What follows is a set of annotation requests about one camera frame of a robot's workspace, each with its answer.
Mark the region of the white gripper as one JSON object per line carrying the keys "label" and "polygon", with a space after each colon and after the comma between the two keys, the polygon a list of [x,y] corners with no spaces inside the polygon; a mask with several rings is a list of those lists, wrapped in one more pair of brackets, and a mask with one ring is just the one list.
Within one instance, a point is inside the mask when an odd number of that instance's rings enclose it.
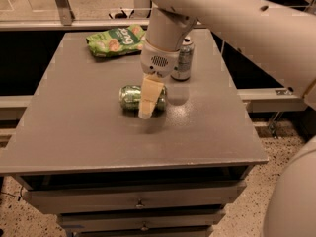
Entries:
{"label": "white gripper", "polygon": [[141,85],[138,116],[150,119],[158,98],[164,88],[160,78],[168,76],[175,68],[179,51],[166,51],[155,47],[148,40],[144,42],[140,54],[140,64],[145,75]]}

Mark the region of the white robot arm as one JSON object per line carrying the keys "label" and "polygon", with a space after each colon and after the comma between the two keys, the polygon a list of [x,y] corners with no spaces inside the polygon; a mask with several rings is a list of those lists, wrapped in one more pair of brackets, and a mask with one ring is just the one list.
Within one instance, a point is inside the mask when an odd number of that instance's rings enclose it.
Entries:
{"label": "white robot arm", "polygon": [[[316,17],[267,0],[150,0],[139,115],[151,117],[184,37],[202,23],[316,109]],[[316,237],[316,138],[276,182],[261,237]]]}

